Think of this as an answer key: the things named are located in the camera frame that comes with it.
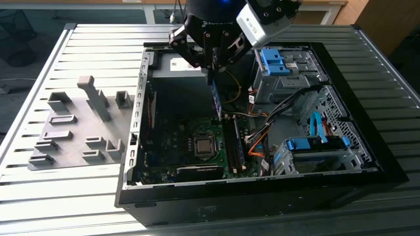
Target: label sticker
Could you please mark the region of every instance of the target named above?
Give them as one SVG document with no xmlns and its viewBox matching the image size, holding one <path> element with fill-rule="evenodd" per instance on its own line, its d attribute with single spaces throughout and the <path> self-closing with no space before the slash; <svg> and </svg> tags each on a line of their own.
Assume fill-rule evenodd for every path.
<svg viewBox="0 0 420 236">
<path fill-rule="evenodd" d="M 171 71 L 202 70 L 200 67 L 194 68 L 184 58 L 171 59 Z"/>
<path fill-rule="evenodd" d="M 270 164 L 267 163 L 264 159 L 262 160 L 262 167 L 264 167 L 264 169 L 268 171 Z"/>
<path fill-rule="evenodd" d="M 298 65 L 295 62 L 294 63 L 286 63 L 286 65 L 287 65 L 287 68 L 298 68 Z"/>
</svg>

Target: ram slot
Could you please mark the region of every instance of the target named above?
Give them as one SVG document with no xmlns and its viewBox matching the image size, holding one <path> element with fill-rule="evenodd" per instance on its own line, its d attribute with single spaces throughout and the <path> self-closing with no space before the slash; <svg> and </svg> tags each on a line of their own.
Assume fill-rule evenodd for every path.
<svg viewBox="0 0 420 236">
<path fill-rule="evenodd" d="M 224 119 L 222 124 L 230 172 L 239 173 L 243 170 L 243 165 L 238 148 L 238 138 L 234 119 L 232 118 Z"/>
</svg>

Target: yellow cable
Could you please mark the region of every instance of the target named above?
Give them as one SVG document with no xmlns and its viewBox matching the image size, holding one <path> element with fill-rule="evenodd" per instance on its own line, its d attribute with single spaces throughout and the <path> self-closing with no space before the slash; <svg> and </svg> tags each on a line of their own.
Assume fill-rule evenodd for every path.
<svg viewBox="0 0 420 236">
<path fill-rule="evenodd" d="M 239 96 L 242 95 L 242 85 L 239 84 L 238 79 L 235 78 L 235 76 L 231 74 L 230 71 L 226 70 L 226 73 L 228 73 L 228 75 L 232 77 L 232 79 L 235 80 L 235 82 L 236 82 L 236 84 L 238 84 L 238 95 L 236 95 L 236 97 L 235 97 L 232 100 L 226 101 L 226 102 L 223 102 L 222 104 L 227 104 L 227 103 L 231 103 L 231 102 L 236 101 L 236 99 L 238 99 Z"/>
</svg>

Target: connector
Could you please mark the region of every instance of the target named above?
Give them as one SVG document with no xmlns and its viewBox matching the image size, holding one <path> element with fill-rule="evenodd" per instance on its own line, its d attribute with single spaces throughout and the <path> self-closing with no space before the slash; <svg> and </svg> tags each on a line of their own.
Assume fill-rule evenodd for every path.
<svg viewBox="0 0 420 236">
<path fill-rule="evenodd" d="M 170 23 L 174 24 L 174 21 L 175 21 L 175 12 L 172 12 L 170 16 Z"/>
</svg>

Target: gray 3d printed part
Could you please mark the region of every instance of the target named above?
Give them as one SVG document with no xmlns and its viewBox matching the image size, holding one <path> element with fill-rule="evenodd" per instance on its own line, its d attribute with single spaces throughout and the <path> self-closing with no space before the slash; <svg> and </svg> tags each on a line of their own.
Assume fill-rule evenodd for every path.
<svg viewBox="0 0 420 236">
<path fill-rule="evenodd" d="M 55 140 L 55 139 L 72 139 L 74 133 L 70 130 L 59 131 L 59 132 L 46 132 L 43 135 L 43 139 Z"/>
<path fill-rule="evenodd" d="M 127 91 L 118 91 L 116 103 L 119 108 L 132 108 L 132 100 Z"/>
<path fill-rule="evenodd" d="M 75 115 L 64 115 L 64 116 L 55 116 L 50 118 L 50 124 L 70 124 L 70 123 L 76 123 L 78 118 Z"/>
<path fill-rule="evenodd" d="M 83 152 L 83 159 L 90 162 L 90 161 L 100 161 L 103 160 L 104 154 L 102 153 L 100 150 L 90 150 Z"/>
<path fill-rule="evenodd" d="M 68 111 L 66 103 L 71 102 L 71 98 L 67 96 L 66 92 L 52 92 L 48 98 L 48 105 L 55 112 Z"/>
<path fill-rule="evenodd" d="M 108 140 L 107 141 L 107 147 L 106 147 L 106 151 L 108 152 L 111 158 L 114 160 L 120 160 L 122 155 L 126 151 L 126 145 L 122 142 L 122 140 L 119 139 L 119 143 L 118 143 L 118 147 L 115 148 L 115 146 L 112 145 L 112 142 Z"/>
<path fill-rule="evenodd" d="M 107 111 L 107 105 L 104 103 L 104 100 L 98 94 L 98 91 L 95 89 L 94 81 L 95 81 L 95 78 L 92 76 L 80 76 L 78 87 L 86 91 L 92 107 L 95 108 L 100 119 L 103 120 L 103 122 L 107 122 L 111 120 L 111 116 Z"/>
<path fill-rule="evenodd" d="M 107 142 L 102 136 L 87 137 L 84 143 L 90 148 L 104 147 L 107 144 Z"/>
<path fill-rule="evenodd" d="M 59 144 L 54 140 L 38 141 L 38 143 L 35 144 L 35 149 L 40 152 L 54 151 L 59 149 Z"/>
<path fill-rule="evenodd" d="M 130 132 L 130 119 L 132 116 L 132 108 L 120 109 L 115 102 L 115 93 L 112 96 L 107 96 L 110 107 L 107 108 L 110 116 L 112 118 L 111 122 L 103 122 L 99 115 L 91 111 L 91 107 L 86 102 L 86 95 L 80 97 L 71 97 L 72 102 L 66 104 L 68 112 L 63 115 L 75 115 L 78 118 L 76 123 L 63 123 L 63 124 L 51 124 L 50 122 L 44 123 L 44 128 L 42 135 L 46 132 L 62 132 L 70 130 L 74 134 L 72 139 L 54 139 L 58 144 L 58 149 L 43 151 L 35 148 L 34 156 L 39 154 L 48 154 L 54 157 L 54 163 L 51 165 L 32 165 L 28 163 L 28 169 L 32 171 L 36 170 L 51 170 L 58 168 L 76 167 L 76 166 L 91 166 L 91 165 L 103 165 L 103 164 L 116 164 L 120 162 L 120 159 L 114 159 L 108 152 L 106 151 L 106 144 L 102 147 L 92 148 L 94 150 L 100 150 L 104 159 L 98 162 L 87 162 L 83 158 L 83 151 L 90 150 L 91 148 L 86 145 L 87 137 L 103 137 L 104 140 L 110 140 L 114 145 L 118 145 L 119 139 L 123 140 L 123 144 L 127 147 L 126 135 Z M 50 116 L 46 119 L 47 121 L 51 117 L 56 117 L 58 114 L 54 110 L 50 112 Z M 51 140 L 44 140 L 40 136 L 39 142 L 48 142 Z"/>
<path fill-rule="evenodd" d="M 40 154 L 31 156 L 30 163 L 35 166 L 51 165 L 54 163 L 54 158 L 48 154 Z"/>
<path fill-rule="evenodd" d="M 104 95 L 103 90 L 102 90 L 102 89 L 98 89 L 96 92 L 98 92 L 98 95 L 99 95 L 100 99 L 104 101 L 106 107 L 108 108 L 108 107 L 110 107 L 110 102 L 108 102 L 108 99 L 107 99 L 107 97 L 106 97 L 106 95 Z M 91 100 L 87 99 L 86 102 L 87 102 L 87 104 L 90 105 L 91 109 L 95 110 L 95 107 L 94 107 L 94 105 L 92 105 L 92 103 L 91 103 Z"/>
</svg>

